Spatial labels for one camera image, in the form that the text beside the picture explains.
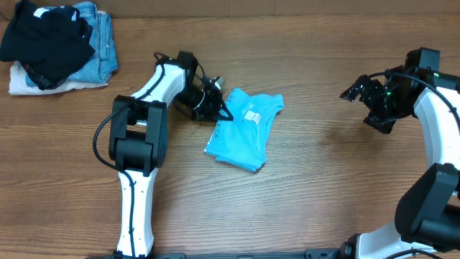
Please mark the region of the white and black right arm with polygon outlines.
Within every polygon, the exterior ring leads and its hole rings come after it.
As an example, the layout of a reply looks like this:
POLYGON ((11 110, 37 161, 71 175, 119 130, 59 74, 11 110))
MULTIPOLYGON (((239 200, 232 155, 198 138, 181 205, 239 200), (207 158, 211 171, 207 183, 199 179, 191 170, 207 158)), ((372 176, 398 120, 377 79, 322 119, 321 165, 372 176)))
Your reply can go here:
POLYGON ((341 95, 369 109, 363 122, 389 134, 397 120, 415 117, 422 127, 426 172, 399 200, 395 218, 355 234, 329 258, 438 258, 459 249, 459 77, 439 70, 438 50, 420 47, 404 64, 362 75, 341 95))

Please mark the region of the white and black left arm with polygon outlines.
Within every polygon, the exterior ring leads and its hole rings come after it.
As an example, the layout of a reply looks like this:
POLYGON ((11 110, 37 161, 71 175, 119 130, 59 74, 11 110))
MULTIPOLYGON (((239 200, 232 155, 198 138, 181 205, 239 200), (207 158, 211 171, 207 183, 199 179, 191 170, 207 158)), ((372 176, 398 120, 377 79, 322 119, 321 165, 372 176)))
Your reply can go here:
POLYGON ((155 73, 131 96, 117 96, 111 113, 109 157, 121 184, 121 232, 113 258, 151 258, 154 185, 167 154, 167 108, 184 104, 199 122, 231 121, 221 94, 223 78, 201 76, 194 54, 155 55, 155 73))

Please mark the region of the light blue printed t-shirt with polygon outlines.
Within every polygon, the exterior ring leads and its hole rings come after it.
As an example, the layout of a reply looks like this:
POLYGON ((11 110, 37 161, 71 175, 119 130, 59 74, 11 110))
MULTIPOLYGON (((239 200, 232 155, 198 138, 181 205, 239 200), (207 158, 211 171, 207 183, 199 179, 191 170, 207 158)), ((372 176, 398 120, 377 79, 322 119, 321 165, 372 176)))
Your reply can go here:
POLYGON ((210 136, 204 153, 253 173, 267 161, 266 144, 275 117, 284 108, 281 94, 250 96, 235 88, 226 100, 233 115, 231 121, 220 120, 210 136))

